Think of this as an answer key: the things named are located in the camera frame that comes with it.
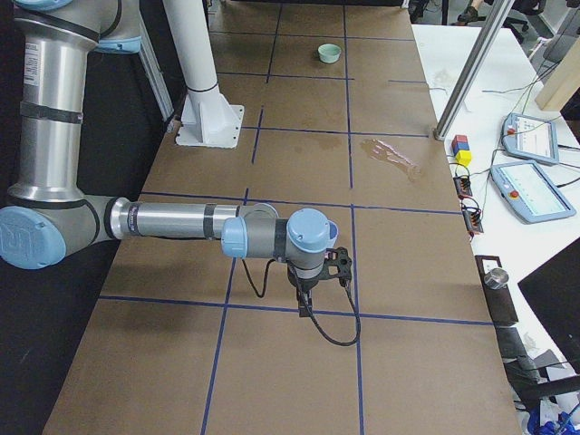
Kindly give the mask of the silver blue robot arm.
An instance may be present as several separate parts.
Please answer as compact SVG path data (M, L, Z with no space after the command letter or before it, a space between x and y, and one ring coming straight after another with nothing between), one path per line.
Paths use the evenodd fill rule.
M1 256L40 269L90 245L127 237L216 239L226 256L284 263L299 314L311 316L312 288L348 264L338 230L322 212L288 219L267 204L141 203L91 196L77 186L87 57L141 48L136 1L18 1L24 32L20 170L1 211Z

